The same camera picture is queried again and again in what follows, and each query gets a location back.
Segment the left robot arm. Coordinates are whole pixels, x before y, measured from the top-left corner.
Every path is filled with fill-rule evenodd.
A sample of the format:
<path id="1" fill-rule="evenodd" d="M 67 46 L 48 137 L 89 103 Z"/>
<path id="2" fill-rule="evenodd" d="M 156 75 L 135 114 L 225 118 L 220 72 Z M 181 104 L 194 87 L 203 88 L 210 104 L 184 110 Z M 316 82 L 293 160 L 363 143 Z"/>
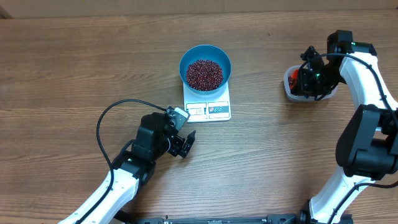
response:
<path id="1" fill-rule="evenodd" d="M 178 136 L 178 132 L 188 118 L 189 114 L 180 108 L 143 116 L 136 138 L 122 148 L 102 184 L 61 223 L 111 223 L 120 209 L 148 183 L 159 157 L 166 152 L 187 156 L 195 141 L 195 132 L 186 139 Z"/>

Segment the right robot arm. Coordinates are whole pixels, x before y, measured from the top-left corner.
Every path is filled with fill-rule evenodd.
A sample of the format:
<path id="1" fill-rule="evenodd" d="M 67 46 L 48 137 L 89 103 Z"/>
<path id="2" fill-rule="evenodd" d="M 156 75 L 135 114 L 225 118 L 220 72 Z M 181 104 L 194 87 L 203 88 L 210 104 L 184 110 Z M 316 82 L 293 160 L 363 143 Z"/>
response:
<path id="1" fill-rule="evenodd" d="M 371 44 L 340 40 L 328 43 L 325 54 L 310 46 L 303 64 L 287 70 L 286 94 L 291 100 L 320 101 L 343 83 L 348 86 L 355 112 L 336 144 L 337 169 L 300 216 L 301 223 L 351 223 L 344 211 L 367 187 L 397 172 L 397 101 L 378 69 Z"/>

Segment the red scoop blue handle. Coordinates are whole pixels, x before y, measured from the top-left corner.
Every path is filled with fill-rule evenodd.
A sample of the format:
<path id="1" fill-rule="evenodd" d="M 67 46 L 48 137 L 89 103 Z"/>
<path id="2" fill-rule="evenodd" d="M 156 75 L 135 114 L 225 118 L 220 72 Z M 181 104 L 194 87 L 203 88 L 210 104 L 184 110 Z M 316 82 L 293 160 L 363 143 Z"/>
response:
<path id="1" fill-rule="evenodd" d="M 292 82 L 296 82 L 296 81 L 297 81 L 298 71 L 299 71 L 299 70 L 296 69 L 296 70 L 294 70 L 293 73 L 291 74 L 290 80 L 291 80 Z"/>

